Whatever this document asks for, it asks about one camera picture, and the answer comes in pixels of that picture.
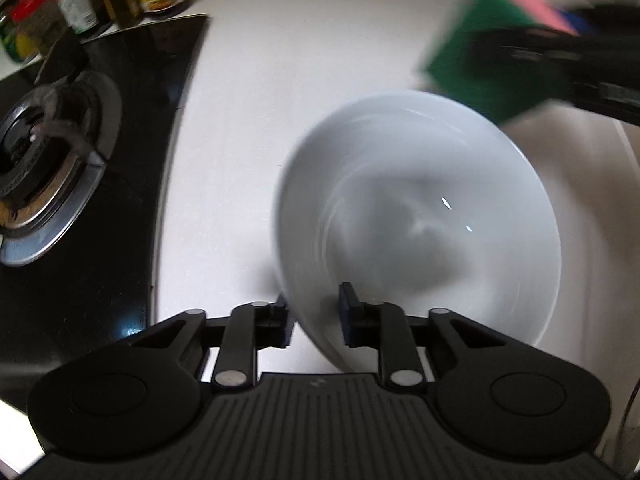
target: sponge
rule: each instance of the sponge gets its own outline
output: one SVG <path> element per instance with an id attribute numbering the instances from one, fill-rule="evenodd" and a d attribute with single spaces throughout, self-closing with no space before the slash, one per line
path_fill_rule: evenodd
<path id="1" fill-rule="evenodd" d="M 423 71 L 452 99 L 494 123 L 506 121 L 551 97 L 554 75 L 535 63 L 473 66 L 466 52 L 473 32 L 527 25 L 575 33 L 545 0 L 472 0 Z"/>

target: countertop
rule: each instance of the countertop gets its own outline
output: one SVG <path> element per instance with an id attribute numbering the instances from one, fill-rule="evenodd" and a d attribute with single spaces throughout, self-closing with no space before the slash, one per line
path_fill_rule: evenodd
<path id="1" fill-rule="evenodd" d="M 170 173 L 158 320 L 187 308 L 226 316 L 238 304 L 274 300 L 271 207 L 287 155 L 344 102 L 372 91 L 419 88 L 417 67 L 447 26 L 456 1 L 194 2 L 188 13 L 206 12 L 212 22 L 182 110 Z M 9 70 L 0 62 L 0 75 Z M 543 142 L 537 137 L 539 121 L 547 132 Z M 556 130 L 561 130 L 557 139 L 551 136 Z M 640 322 L 640 309 L 634 308 L 640 296 L 630 283 L 640 251 L 624 252 L 616 238 L 626 236 L 640 217 L 635 206 L 640 173 L 628 139 L 617 121 L 558 105 L 511 124 L 507 133 L 549 192 L 561 231 L 563 279 L 569 276 L 541 346 L 596 373 L 612 393 L 614 418 L 619 417 L 628 384 L 640 373 L 640 363 L 612 366 L 620 352 L 638 352 L 638 342 L 626 337 Z M 591 165 L 577 158 L 567 162 L 568 153 L 583 155 Z M 580 191 L 593 188 L 585 184 L 592 173 L 600 179 L 595 198 Z M 618 208 L 624 218 L 601 214 L 607 207 Z M 624 276 L 616 273 L 623 268 Z M 604 310 L 608 298 L 620 300 L 623 308 Z M 335 370 L 299 328 L 291 348 L 261 351 L 258 366 Z M 0 404 L 0 420 L 0 460 L 23 471 L 39 457 L 40 447 L 26 416 Z"/>

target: white bowl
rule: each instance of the white bowl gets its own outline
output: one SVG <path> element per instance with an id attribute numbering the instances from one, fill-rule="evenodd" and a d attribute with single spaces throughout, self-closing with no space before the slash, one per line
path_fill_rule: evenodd
<path id="1" fill-rule="evenodd" d="M 444 307 L 535 344 L 554 309 L 560 240 L 549 198 L 520 150 L 450 99 L 376 94 L 316 126 L 276 201 L 280 285 L 335 365 L 375 370 L 344 345 L 338 284 L 426 316 Z"/>

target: red lid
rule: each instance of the red lid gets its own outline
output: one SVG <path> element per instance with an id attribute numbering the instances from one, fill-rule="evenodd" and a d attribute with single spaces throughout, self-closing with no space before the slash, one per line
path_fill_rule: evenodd
<path id="1" fill-rule="evenodd" d="M 11 11 L 11 19 L 14 23 L 21 22 L 24 18 L 31 16 L 35 10 L 47 0 L 20 0 Z"/>

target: green sponge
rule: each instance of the green sponge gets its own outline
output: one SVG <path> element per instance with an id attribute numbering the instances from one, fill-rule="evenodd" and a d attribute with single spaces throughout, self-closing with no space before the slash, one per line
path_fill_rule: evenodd
<path id="1" fill-rule="evenodd" d="M 551 97 L 546 69 L 535 63 L 470 66 L 470 32 L 538 25 L 511 0 L 472 0 L 462 20 L 423 69 L 452 99 L 501 123 Z"/>

